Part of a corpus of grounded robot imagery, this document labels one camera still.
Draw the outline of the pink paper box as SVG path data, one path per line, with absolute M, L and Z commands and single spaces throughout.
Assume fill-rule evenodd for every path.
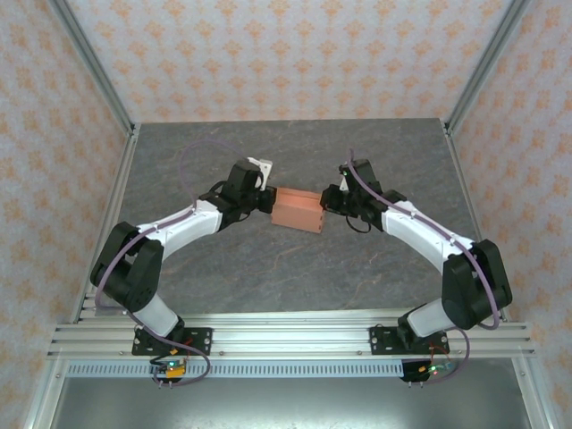
M 300 189 L 278 188 L 271 214 L 272 224 L 301 231 L 321 233 L 324 210 L 321 195 Z

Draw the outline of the aluminium base beam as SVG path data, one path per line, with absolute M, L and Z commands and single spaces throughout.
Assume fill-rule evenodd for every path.
M 190 327 L 214 331 L 214 359 L 365 359 L 370 356 L 369 328 L 393 326 L 400 309 L 185 315 Z M 55 328 L 51 358 L 129 358 L 135 324 L 126 316 L 84 314 L 76 324 Z M 461 358 L 534 358 L 539 346 L 523 322 L 496 330 L 475 327 L 464 339 L 448 336 L 450 356 Z

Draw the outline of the small circuit board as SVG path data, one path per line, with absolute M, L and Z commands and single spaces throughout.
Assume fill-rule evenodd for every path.
M 430 359 L 406 359 L 402 361 L 403 375 L 400 380 L 405 383 L 426 383 L 440 373 L 453 369 L 449 360 L 433 362 Z
M 187 360 L 175 357 L 156 357 L 149 361 L 151 374 L 159 383 L 178 383 L 187 372 Z

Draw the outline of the grey metal sheet panel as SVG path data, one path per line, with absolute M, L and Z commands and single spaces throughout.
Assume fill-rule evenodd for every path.
M 51 429 L 531 429 L 518 388 L 464 379 L 69 379 Z

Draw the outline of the aluminium table edge rail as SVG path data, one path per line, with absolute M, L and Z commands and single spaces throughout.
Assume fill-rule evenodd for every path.
M 89 276 L 91 270 L 97 261 L 100 251 L 105 245 L 110 230 L 116 224 L 122 206 L 122 198 L 124 195 L 127 180 L 129 178 L 130 166 L 139 138 L 141 123 L 136 122 L 130 129 L 125 139 L 120 162 L 115 170 L 112 187 L 108 193 L 105 202 L 105 211 L 100 224 L 97 239 L 93 247 L 92 256 L 88 260 L 88 265 L 84 273 L 84 278 L 80 284 L 77 298 L 74 302 L 73 310 L 69 318 L 70 324 L 76 324 L 80 320 L 80 314 L 84 305 L 84 301 L 93 289 Z
M 452 137 L 452 131 L 450 130 L 448 123 L 442 122 L 442 130 L 443 130 L 443 134 L 445 136 L 445 139 L 447 141 L 448 148 L 450 150 L 450 156 L 452 158 L 452 162 L 454 163 L 460 186 L 462 188 L 462 192 L 463 192 L 466 204 L 467 204 L 467 209 L 468 209 L 468 212 L 470 214 L 470 218 L 471 218 L 471 221 L 473 224 L 473 228 L 474 228 L 474 231 L 476 234 L 476 238 L 479 241 L 481 241 L 483 239 L 483 236 L 482 236 L 482 233 L 480 231 L 480 227 L 479 227 L 479 223 L 478 223 L 477 216 L 475 213 L 475 209 L 473 206 L 473 202 L 472 202 L 472 199 L 471 199 L 470 194 L 469 194 L 467 181 L 465 179 L 465 176 L 464 176 L 464 173 L 462 170 L 462 166 L 461 166 L 461 163 L 459 161 L 458 151 L 455 147 L 455 143 L 454 143 L 454 140 Z M 507 323 L 508 321 L 509 320 L 506 317 L 503 309 L 497 308 L 496 310 L 492 311 L 492 326 L 494 328 L 498 328 L 501 323 Z

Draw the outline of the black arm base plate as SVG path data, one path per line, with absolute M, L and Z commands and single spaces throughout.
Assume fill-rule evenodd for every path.
M 377 324 L 369 328 L 369 345 L 373 355 L 448 354 L 449 339 L 445 332 L 417 337 L 401 326 Z
M 183 327 L 178 329 L 174 335 L 170 335 L 168 339 L 198 349 L 209 355 L 213 332 L 211 328 Z M 134 330 L 134 340 L 131 348 L 133 356 L 157 357 L 171 355 L 173 350 L 175 350 L 173 345 L 154 338 L 144 329 L 136 328 Z

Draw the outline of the aluminium frame post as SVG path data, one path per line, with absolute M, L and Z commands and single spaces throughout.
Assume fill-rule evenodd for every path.
M 443 123 L 446 135 L 452 137 L 461 127 L 469 109 L 476 101 L 483 84 L 498 62 L 522 16 L 532 0 L 510 0 L 509 7 L 500 19 L 486 48 L 476 64 L 466 86 L 462 90 L 449 118 Z
M 82 28 L 68 0 L 47 0 L 67 32 L 75 51 L 86 65 L 88 72 L 111 109 L 115 120 L 128 136 L 137 130 L 137 124 L 130 118 L 115 87 L 97 56 L 95 48 Z

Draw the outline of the aluminium frame rail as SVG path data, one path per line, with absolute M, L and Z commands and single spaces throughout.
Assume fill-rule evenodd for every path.
M 511 359 L 517 384 L 525 405 L 531 429 L 554 429 L 551 412 L 539 378 L 540 373 L 535 359 L 514 357 Z
M 66 378 L 67 359 L 47 360 L 32 397 L 23 429 L 50 429 Z

